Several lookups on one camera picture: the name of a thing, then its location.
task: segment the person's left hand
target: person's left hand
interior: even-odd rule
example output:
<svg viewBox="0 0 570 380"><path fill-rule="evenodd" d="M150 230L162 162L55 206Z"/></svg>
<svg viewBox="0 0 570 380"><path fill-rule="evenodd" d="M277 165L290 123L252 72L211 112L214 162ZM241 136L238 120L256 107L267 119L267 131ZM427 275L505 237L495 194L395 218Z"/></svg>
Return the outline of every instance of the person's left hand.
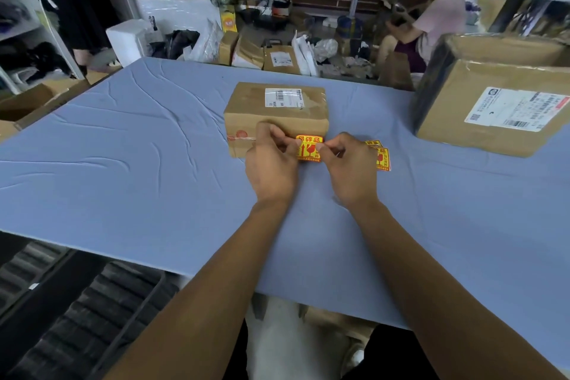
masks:
<svg viewBox="0 0 570 380"><path fill-rule="evenodd" d="M246 154L246 175L258 202L291 202L297 188L300 146L301 140L285 136L274 124L257 124L254 146Z"/></svg>

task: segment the black pants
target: black pants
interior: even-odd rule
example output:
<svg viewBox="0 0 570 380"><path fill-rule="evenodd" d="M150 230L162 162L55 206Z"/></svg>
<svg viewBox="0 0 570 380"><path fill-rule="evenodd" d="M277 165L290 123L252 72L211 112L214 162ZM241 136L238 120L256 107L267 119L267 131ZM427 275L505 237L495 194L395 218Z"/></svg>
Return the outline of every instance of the black pants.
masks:
<svg viewBox="0 0 570 380"><path fill-rule="evenodd" d="M247 326L245 320L239 331L234 352L223 380L247 380ZM348 372L342 380L391 380L421 378L438 380L416 335L411 330L378 325L364 349L364 361Z"/></svg>

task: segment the yellow sticker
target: yellow sticker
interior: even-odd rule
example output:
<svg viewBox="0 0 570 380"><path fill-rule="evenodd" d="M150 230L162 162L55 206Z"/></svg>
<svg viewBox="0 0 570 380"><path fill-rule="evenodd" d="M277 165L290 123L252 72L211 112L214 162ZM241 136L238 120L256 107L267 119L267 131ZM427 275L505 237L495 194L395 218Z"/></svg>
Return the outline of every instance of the yellow sticker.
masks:
<svg viewBox="0 0 570 380"><path fill-rule="evenodd" d="M380 143L380 140L366 140L364 143L372 147L384 147L382 143Z"/></svg>
<svg viewBox="0 0 570 380"><path fill-rule="evenodd" d="M323 137L318 135L298 135L297 138L303 142L301 143L299 150L297 150L297 159L320 162L320 155L317 152L315 145L317 143L322 143Z"/></svg>
<svg viewBox="0 0 570 380"><path fill-rule="evenodd" d="M390 171L390 153L385 147L374 147L378 151L376 168L378 170Z"/></svg>

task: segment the blue table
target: blue table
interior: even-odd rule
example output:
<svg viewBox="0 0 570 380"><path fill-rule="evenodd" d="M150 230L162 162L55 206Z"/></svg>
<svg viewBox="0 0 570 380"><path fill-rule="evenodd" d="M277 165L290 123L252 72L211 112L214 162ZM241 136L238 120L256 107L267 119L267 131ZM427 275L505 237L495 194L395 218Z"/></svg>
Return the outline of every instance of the blue table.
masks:
<svg viewBox="0 0 570 380"><path fill-rule="evenodd" d="M538 351L570 367L570 127L535 156L513 158L417 139L408 92L146 58L0 145L0 228L195 274L255 201L225 139L238 81L324 87L329 138L345 130L389 148L378 193L395 218ZM258 291L404 325L323 163L301 164Z"/></svg>

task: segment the pink shirt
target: pink shirt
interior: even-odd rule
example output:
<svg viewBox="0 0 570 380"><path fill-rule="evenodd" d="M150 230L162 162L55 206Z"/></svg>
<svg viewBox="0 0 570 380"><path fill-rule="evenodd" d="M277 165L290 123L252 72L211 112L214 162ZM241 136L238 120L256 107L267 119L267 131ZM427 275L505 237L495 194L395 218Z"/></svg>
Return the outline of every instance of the pink shirt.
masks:
<svg viewBox="0 0 570 380"><path fill-rule="evenodd" d="M465 0L434 0L416 20L414 27L424 31L416 50L426 65L437 40L444 33L463 33L467 22Z"/></svg>

